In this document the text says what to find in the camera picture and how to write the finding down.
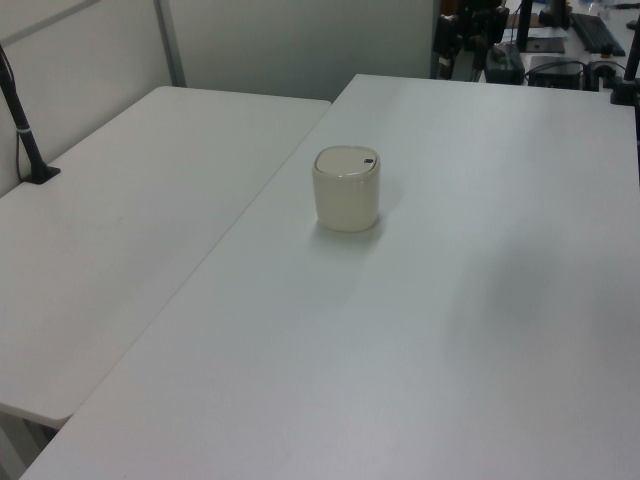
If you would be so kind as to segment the dark robot gripper body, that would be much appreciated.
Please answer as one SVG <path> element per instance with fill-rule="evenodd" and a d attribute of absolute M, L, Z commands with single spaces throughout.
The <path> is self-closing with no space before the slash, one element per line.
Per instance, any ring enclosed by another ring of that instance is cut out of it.
<path fill-rule="evenodd" d="M 441 64 L 449 64 L 457 56 L 457 27 L 457 15 L 439 16 L 434 37 L 434 52 Z"/>

